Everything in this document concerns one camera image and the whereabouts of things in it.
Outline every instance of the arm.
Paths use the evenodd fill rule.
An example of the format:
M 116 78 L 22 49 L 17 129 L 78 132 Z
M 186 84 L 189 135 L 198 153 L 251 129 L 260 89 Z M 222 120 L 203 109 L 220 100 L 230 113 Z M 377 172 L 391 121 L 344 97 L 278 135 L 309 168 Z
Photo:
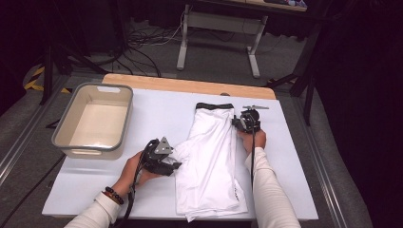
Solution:
M 250 154 L 245 164 L 250 172 Z M 255 149 L 253 197 L 260 228 L 300 227 L 293 206 L 279 185 L 261 147 Z
M 135 156 L 127 160 L 125 167 L 122 171 L 122 175 L 112 186 L 112 189 L 121 197 L 124 197 L 129 193 L 129 187 L 133 184 L 134 173 L 139 163 L 139 159 L 142 153 L 137 153 Z M 150 173 L 143 170 L 140 176 L 138 187 L 142 186 L 146 181 L 159 177 L 159 175 Z M 67 228 L 106 228 L 110 223 L 114 223 L 121 210 L 121 205 L 114 200 L 106 196 L 104 193 L 98 194 L 94 202 L 92 202 L 86 210 L 80 215 L 75 217 L 66 226 Z

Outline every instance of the white tabletop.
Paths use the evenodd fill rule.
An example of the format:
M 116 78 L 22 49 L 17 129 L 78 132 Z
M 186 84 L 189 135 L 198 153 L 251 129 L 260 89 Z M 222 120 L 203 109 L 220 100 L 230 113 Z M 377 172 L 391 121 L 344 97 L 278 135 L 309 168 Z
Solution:
M 197 93 L 133 89 L 133 110 L 123 144 L 124 153 L 116 161 L 66 158 L 53 184 L 43 214 L 76 216 L 106 186 L 119 178 L 125 161 L 144 149 L 153 139 L 166 136 L 171 146 L 185 141 L 193 123 L 196 103 L 232 104 L 240 114 L 244 105 L 269 106 L 259 110 L 261 127 L 267 134 L 265 152 L 276 170 L 278 181 L 289 197 L 298 219 L 318 219 L 311 192 L 300 165 L 287 123 L 277 100 L 205 95 Z M 248 213 L 207 219 L 254 219 L 250 176 L 241 140 L 237 142 L 236 178 L 245 193 Z M 184 219 L 176 214 L 175 177 L 150 180 L 137 190 L 131 219 Z

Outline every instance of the white sleeve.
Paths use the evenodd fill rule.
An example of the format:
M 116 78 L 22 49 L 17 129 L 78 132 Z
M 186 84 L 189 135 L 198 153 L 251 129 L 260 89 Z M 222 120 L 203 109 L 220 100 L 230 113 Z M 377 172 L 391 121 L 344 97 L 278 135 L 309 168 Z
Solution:
M 118 217 L 121 206 L 111 198 L 100 193 L 80 215 L 65 227 L 67 228 L 107 228 Z
M 251 154 L 245 161 L 251 170 Z M 253 198 L 259 228 L 300 227 L 293 206 L 260 147 L 255 149 Z

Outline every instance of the person's left hand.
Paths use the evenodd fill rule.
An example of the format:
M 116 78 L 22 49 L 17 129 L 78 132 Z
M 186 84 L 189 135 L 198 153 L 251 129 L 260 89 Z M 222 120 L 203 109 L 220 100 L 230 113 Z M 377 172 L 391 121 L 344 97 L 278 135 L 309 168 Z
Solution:
M 122 197 L 130 191 L 129 187 L 133 184 L 134 175 L 135 175 L 137 165 L 139 163 L 142 153 L 143 153 L 143 151 L 137 153 L 135 156 L 133 156 L 127 160 L 125 167 L 122 170 L 121 176 L 119 177 L 118 181 L 116 181 L 116 183 L 112 186 L 113 190 L 115 190 L 115 192 L 117 194 L 119 194 L 119 196 Z M 140 176 L 139 184 L 136 187 L 140 187 L 146 181 L 154 179 L 154 178 L 158 178 L 161 176 L 158 174 L 150 173 L 145 169 L 143 169 L 142 172 L 143 173 Z

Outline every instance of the beaded bracelet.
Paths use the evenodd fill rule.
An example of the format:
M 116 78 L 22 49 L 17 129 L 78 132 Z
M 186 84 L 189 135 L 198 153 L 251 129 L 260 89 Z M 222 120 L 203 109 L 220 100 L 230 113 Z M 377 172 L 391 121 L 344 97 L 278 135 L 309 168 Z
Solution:
M 115 192 L 115 190 L 113 190 L 111 187 L 106 187 L 105 190 L 106 190 L 106 191 L 104 192 L 104 194 L 105 194 L 107 197 L 111 198 L 112 200 L 114 200 L 116 203 L 118 203 L 118 204 L 120 204 L 120 205 L 124 204 L 124 200 L 121 198 L 121 196 L 119 196 L 119 195 Z

